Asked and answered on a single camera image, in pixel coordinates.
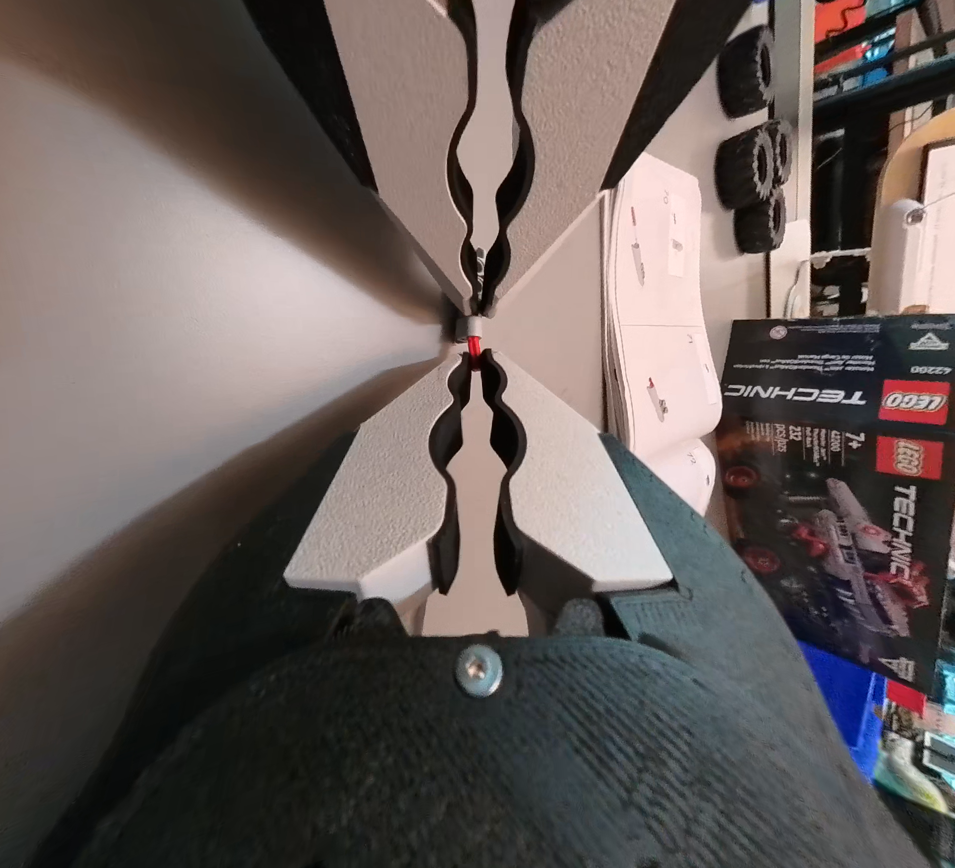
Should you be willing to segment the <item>black toy tire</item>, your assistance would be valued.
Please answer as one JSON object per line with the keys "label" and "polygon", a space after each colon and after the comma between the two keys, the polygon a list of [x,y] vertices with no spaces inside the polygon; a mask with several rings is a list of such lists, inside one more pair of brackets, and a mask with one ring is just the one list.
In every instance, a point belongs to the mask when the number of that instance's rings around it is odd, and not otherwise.
{"label": "black toy tire", "polygon": [[794,163],[794,131],[790,122],[773,118],[765,129],[772,151],[772,185],[782,186],[789,181]]}
{"label": "black toy tire", "polygon": [[766,109],[774,99],[774,35],[767,24],[731,39],[717,60],[718,96],[726,116],[740,119]]}
{"label": "black toy tire", "polygon": [[723,208],[738,210],[766,202],[773,179],[774,153],[766,123],[733,135],[717,147],[714,181]]}
{"label": "black toy tire", "polygon": [[786,201],[782,187],[765,201],[734,211],[734,242],[741,254],[768,254],[782,244],[786,228]]}

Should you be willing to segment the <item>blue plastic bin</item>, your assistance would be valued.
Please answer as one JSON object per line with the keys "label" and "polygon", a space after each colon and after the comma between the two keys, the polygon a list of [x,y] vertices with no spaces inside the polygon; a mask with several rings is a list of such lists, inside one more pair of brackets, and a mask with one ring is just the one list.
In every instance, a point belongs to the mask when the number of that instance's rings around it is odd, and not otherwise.
{"label": "blue plastic bin", "polygon": [[877,768],[887,680],[830,653],[799,643],[842,740],[862,777],[872,783]]}

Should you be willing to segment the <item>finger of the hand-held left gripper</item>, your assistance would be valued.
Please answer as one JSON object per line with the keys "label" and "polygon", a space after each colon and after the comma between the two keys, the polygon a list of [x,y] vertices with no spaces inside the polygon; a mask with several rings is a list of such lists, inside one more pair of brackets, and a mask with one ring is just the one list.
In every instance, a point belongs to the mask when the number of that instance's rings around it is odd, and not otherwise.
{"label": "finger of the hand-held left gripper", "polygon": [[376,194],[461,313],[477,304],[474,194],[460,140],[474,110],[472,0],[323,0]]}
{"label": "finger of the hand-held left gripper", "polygon": [[517,148],[495,192],[483,313],[591,206],[677,0],[516,0],[505,76]]}

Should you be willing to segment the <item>black toy set box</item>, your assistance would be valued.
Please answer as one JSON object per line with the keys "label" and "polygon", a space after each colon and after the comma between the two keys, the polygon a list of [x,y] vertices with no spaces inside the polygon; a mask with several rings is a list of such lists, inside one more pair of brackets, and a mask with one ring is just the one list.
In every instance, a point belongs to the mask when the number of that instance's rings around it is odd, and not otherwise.
{"label": "black toy set box", "polygon": [[721,388],[737,554],[797,640],[931,694],[953,553],[953,315],[736,321]]}

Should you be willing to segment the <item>open instruction booklet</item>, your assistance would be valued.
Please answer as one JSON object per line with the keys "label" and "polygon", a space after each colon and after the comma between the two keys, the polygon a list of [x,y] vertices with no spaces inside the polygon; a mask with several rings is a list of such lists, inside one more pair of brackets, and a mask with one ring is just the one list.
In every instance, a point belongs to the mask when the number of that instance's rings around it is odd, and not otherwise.
{"label": "open instruction booklet", "polygon": [[603,373],[607,425],[686,504],[705,515],[722,416],[703,313],[699,182],[641,155],[602,203]]}

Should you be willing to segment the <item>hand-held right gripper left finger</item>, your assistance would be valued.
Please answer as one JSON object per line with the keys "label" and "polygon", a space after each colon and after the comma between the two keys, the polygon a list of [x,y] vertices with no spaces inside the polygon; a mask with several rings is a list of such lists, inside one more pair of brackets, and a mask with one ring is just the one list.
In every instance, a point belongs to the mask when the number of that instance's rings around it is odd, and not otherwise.
{"label": "hand-held right gripper left finger", "polygon": [[472,369],[450,355],[361,424],[284,576],[292,588],[357,599],[447,594],[460,559],[457,491]]}

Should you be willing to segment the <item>grey toy connector piece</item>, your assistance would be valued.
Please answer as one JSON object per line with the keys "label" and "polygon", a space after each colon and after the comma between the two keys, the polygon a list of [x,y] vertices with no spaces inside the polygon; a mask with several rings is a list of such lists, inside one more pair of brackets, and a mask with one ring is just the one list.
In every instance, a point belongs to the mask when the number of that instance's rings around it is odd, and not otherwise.
{"label": "grey toy connector piece", "polygon": [[487,251],[482,247],[469,246],[466,253],[467,269],[472,274],[474,293],[472,314],[460,316],[455,322],[454,340],[457,344],[480,344],[482,334],[483,306],[486,290]]}

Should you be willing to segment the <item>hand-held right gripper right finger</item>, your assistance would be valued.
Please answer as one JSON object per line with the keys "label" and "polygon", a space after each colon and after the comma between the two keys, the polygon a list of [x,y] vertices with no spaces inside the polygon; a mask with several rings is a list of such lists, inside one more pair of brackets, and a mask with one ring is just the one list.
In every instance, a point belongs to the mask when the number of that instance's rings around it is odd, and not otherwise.
{"label": "hand-held right gripper right finger", "polygon": [[495,568],[509,595],[660,588],[672,572],[601,433],[504,355],[481,355],[491,447],[504,474]]}

